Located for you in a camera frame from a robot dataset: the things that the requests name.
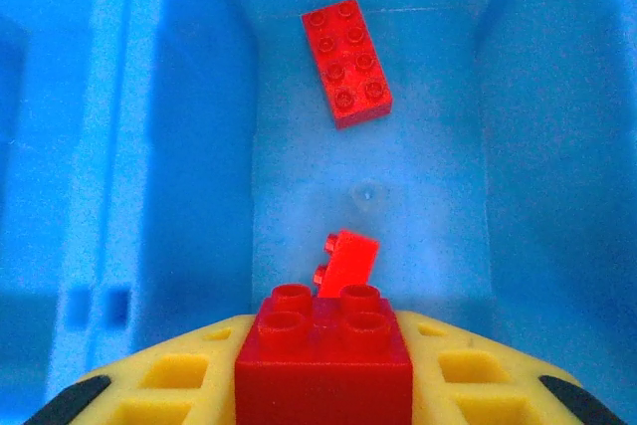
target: red lego brick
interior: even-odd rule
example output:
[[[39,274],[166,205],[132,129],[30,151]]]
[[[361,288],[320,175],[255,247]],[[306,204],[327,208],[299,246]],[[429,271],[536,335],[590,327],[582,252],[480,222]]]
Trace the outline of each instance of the red lego brick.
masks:
[[[303,15],[336,128],[391,112],[391,91],[356,0]]]
[[[378,253],[378,242],[342,230],[330,234],[325,251],[330,255],[326,266],[319,266],[314,276],[320,298],[337,298],[350,284],[366,284]]]
[[[389,301],[352,285],[339,299],[275,288],[235,362],[237,425],[407,425],[412,364]]]

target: blue bin floor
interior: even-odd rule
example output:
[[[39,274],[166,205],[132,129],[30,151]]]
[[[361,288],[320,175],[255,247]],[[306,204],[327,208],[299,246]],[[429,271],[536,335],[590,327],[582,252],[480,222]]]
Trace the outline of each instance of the blue bin floor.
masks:
[[[277,22],[260,39],[254,300],[281,282],[306,282],[325,259],[327,233],[340,228],[381,242],[372,282],[399,303],[490,297],[467,14],[366,19],[393,111],[343,131],[334,129],[299,19]]]

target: blue bin wall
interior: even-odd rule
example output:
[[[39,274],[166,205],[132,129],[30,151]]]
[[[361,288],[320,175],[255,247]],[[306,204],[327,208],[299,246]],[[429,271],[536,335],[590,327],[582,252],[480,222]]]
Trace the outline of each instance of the blue bin wall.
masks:
[[[477,55],[496,338],[572,371],[630,422],[637,162],[626,7],[494,0]]]
[[[45,399],[92,0],[0,0],[0,420]]]
[[[250,307],[256,43],[234,0],[163,0],[135,347]]]
[[[131,121],[130,112],[121,107],[129,92],[125,81],[131,74],[126,52],[135,40],[128,29],[132,9],[129,0],[89,2],[90,8],[84,12],[85,36],[78,36],[80,43],[63,44],[71,52],[68,56],[85,50],[87,59],[83,82],[74,84],[81,99],[78,115],[67,125],[67,134],[74,134],[65,185],[67,203],[60,208],[64,222],[50,228],[63,230],[65,237],[58,249],[58,313],[45,399],[67,386],[71,377],[130,353],[130,320],[121,320],[121,313],[113,311],[136,307],[131,291],[138,265],[131,253],[133,248],[124,242],[128,234],[139,240],[134,195],[126,198],[126,222],[117,222],[123,192],[132,188],[139,193],[140,186],[142,192],[139,176],[143,178],[145,171],[144,162],[138,158],[143,159],[144,143],[137,141],[129,127],[136,121]],[[49,69],[54,72],[55,65]],[[44,86],[43,91],[54,92],[57,86]],[[135,155],[122,154],[123,148],[131,149],[132,145]],[[121,180],[123,169],[125,181]]]

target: yellow robot part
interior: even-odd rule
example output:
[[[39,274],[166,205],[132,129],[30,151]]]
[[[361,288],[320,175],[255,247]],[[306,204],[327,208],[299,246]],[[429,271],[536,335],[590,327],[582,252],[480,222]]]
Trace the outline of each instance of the yellow robot part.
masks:
[[[563,370],[438,320],[396,313],[414,373],[414,425],[581,425],[541,384]]]
[[[414,425],[581,425],[539,380],[578,386],[563,370],[438,320],[396,315],[413,364]],[[84,390],[72,404],[63,392],[52,406],[72,425],[233,425],[234,363],[254,319],[223,320],[94,370],[70,387],[97,384],[88,400]]]
[[[73,425],[233,425],[234,363],[254,316],[236,316],[92,371],[111,384]]]

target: lego stud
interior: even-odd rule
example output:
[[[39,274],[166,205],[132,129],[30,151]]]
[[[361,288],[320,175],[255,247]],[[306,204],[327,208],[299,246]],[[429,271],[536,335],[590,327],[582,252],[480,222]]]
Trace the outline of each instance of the lego stud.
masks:
[[[333,37],[323,37],[318,41],[318,51],[322,54],[328,54],[334,47],[336,46],[336,42]]]
[[[347,90],[341,90],[336,94],[336,108],[341,111],[349,111],[354,106],[354,96]]]
[[[372,80],[365,84],[365,96],[370,100],[379,100],[384,92],[385,88],[378,80]]]
[[[340,290],[340,309],[344,314],[373,313],[380,307],[380,291],[367,284],[350,284]]]
[[[257,332],[264,347],[277,351],[291,351],[306,343],[310,325],[300,313],[269,313],[259,320]]]
[[[272,290],[272,308],[277,312],[308,315],[312,310],[312,291],[303,284],[283,284]]]
[[[345,346],[350,350],[378,353],[389,347],[391,325],[382,314],[350,314],[342,321],[341,331]]]
[[[322,284],[322,279],[325,277],[325,273],[327,272],[327,266],[325,264],[321,264],[317,267],[315,271],[315,276],[313,277],[313,282],[315,286],[320,286]]]
[[[354,13],[354,6],[352,2],[342,2],[338,6],[338,15],[343,19],[348,19]]]
[[[362,27],[352,27],[347,31],[347,42],[353,45],[360,44],[365,38],[365,31]]]
[[[341,64],[334,63],[327,67],[327,78],[331,82],[338,82],[345,76],[345,69]]]
[[[362,53],[356,57],[356,69],[361,72],[368,72],[374,66],[374,58],[367,54]]]
[[[327,236],[327,241],[325,241],[325,252],[328,254],[332,254],[334,249],[336,249],[336,243],[338,242],[337,234],[329,234]]]
[[[325,17],[325,13],[321,11],[312,12],[310,14],[310,25],[315,28],[322,27],[327,18]]]

